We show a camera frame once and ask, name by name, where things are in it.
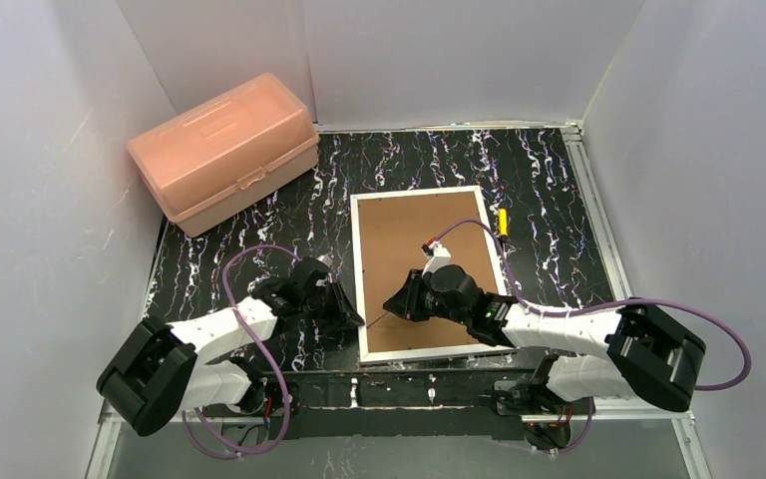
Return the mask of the clear grey screwdriver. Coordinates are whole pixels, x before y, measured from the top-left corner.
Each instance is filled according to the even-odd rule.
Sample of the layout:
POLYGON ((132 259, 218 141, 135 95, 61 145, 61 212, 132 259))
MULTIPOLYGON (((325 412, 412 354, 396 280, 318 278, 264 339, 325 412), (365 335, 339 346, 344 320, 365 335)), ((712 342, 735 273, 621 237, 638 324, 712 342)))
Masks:
POLYGON ((370 323, 366 324, 366 328, 371 328, 374 324, 376 324, 381 319, 385 318, 388 315, 388 312, 384 312, 383 314, 379 315, 375 319, 373 319, 370 323))

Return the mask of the white picture frame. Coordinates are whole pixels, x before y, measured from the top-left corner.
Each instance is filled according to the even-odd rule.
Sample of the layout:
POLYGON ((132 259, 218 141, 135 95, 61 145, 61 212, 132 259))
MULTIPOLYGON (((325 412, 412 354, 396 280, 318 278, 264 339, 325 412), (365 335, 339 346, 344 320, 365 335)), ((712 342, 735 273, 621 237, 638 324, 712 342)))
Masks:
POLYGON ((356 308, 365 324, 358 330, 362 365, 504 354, 471 337, 453 321, 410 322, 391 313, 366 328, 385 300, 404 284, 411 269, 423 269, 421 246, 447 227, 442 240, 477 285, 507 291, 497 250, 483 227, 492 221, 478 186, 356 194, 350 199, 356 308))

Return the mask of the yellow handled screwdriver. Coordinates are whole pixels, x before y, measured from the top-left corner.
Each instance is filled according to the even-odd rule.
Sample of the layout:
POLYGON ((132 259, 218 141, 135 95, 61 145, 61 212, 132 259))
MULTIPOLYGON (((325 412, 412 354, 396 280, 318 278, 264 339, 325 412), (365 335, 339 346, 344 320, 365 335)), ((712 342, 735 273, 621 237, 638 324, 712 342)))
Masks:
POLYGON ((501 243, 505 243, 509 237, 509 220, 506 209, 498 209, 498 238, 501 243))

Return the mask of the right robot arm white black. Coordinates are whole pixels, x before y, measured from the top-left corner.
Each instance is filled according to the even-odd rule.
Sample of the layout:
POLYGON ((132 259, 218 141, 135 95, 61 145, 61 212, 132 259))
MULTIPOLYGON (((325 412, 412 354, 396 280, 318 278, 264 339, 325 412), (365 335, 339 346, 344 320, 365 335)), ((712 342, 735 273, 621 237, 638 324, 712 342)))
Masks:
POLYGON ((496 395, 520 410, 603 396, 638 397, 659 409, 685 412, 706 350, 702 339, 657 306, 551 316, 511 295, 482 290, 456 264, 434 272, 411 270, 383 308, 412 322, 449 319, 489 346, 550 349, 531 376, 496 395))

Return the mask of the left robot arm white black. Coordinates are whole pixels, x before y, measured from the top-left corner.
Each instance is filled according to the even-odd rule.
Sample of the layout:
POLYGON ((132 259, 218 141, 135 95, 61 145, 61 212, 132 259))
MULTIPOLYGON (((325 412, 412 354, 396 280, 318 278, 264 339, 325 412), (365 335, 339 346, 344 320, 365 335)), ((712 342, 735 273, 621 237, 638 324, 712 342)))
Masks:
POLYGON ((302 323, 328 336, 365 321, 328 265, 306 256, 286 276, 268 278, 235 306, 190 320, 142 320, 96 382, 97 391, 141 436, 183 411, 225 405, 267 416, 282 397, 274 375, 232 356, 302 323))

